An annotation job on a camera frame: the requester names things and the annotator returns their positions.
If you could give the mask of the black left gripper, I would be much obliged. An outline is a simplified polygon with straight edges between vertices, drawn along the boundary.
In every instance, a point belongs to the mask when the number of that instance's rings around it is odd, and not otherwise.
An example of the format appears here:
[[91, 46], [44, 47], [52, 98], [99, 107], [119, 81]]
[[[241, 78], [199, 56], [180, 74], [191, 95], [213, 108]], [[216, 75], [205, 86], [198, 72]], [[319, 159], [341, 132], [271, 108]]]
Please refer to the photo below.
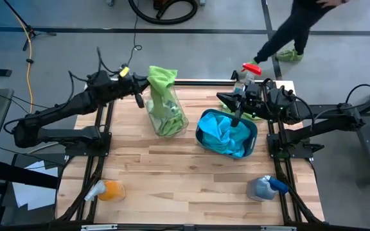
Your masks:
[[145, 107], [141, 95], [150, 86], [146, 76], [128, 73], [124, 77], [121, 77], [119, 74], [110, 74], [109, 78], [111, 80], [111, 86], [109, 87], [110, 94], [107, 97], [108, 103], [127, 96], [134, 96], [138, 107]]

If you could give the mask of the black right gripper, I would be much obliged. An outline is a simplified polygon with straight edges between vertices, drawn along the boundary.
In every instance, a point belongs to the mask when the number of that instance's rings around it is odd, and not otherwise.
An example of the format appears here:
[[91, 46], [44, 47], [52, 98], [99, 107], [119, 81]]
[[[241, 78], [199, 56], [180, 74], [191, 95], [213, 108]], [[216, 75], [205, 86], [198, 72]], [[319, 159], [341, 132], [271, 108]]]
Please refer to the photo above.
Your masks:
[[241, 89], [236, 89], [233, 93], [217, 92], [216, 96], [231, 112], [234, 112], [232, 127], [238, 125], [244, 113], [250, 114], [251, 117], [271, 119], [269, 107], [261, 99], [261, 87], [258, 84], [245, 83]]

